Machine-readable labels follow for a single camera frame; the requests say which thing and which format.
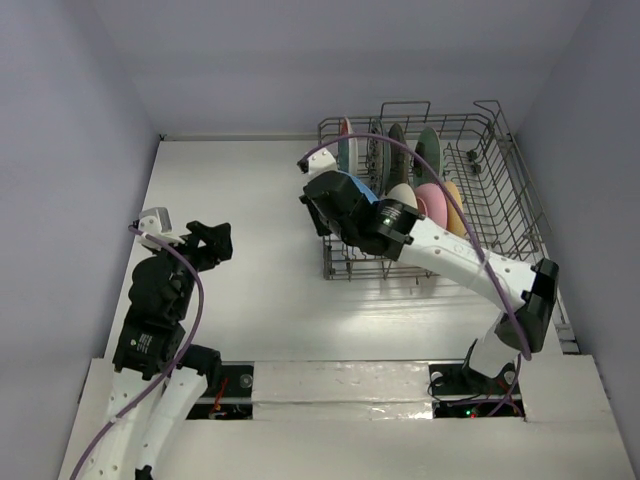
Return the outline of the blue plate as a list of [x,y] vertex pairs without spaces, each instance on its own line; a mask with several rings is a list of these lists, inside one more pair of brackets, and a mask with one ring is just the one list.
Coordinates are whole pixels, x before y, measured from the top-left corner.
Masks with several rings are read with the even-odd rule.
[[378,196],[360,178],[347,172],[343,172],[342,175],[345,177],[346,197],[350,201],[365,202],[368,205],[374,205],[379,201]]

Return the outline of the cream white plate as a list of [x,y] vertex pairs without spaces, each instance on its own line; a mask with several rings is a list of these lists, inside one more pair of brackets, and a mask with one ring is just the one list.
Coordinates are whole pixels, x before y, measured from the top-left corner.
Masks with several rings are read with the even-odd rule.
[[407,183],[399,183],[386,194],[387,199],[399,201],[414,210],[418,209],[418,202],[413,188]]

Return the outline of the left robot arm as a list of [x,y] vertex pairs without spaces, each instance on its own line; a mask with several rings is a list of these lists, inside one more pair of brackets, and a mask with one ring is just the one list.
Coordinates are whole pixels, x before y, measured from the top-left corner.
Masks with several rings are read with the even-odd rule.
[[157,478],[191,408],[220,386],[220,352],[193,342],[204,306],[197,306],[191,328],[182,323],[191,298],[205,298],[201,273],[231,259],[231,226],[191,221],[186,228],[175,236],[152,214],[129,228],[151,254],[133,269],[104,424],[73,479]]

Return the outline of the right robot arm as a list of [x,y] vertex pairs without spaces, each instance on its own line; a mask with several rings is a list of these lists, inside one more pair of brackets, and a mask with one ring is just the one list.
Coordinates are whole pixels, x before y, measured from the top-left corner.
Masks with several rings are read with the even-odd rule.
[[500,309],[460,368],[468,390],[486,390],[518,355],[542,350],[557,298],[555,262],[543,258],[529,264],[474,248],[423,215],[407,185],[399,194],[377,199],[359,180],[329,170],[304,186],[300,200],[319,234],[334,234],[363,253],[444,276]]

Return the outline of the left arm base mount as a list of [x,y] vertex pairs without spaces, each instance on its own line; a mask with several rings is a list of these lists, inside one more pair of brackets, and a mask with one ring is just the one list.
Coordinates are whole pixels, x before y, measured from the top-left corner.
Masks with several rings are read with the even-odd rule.
[[223,363],[217,384],[191,407],[188,420],[251,420],[253,363]]

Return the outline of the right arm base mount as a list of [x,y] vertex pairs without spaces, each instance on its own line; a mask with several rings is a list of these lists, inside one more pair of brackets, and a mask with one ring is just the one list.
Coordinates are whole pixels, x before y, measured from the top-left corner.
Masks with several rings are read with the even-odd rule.
[[525,418],[516,365],[507,364],[496,378],[472,377],[460,362],[430,363],[426,393],[434,419]]

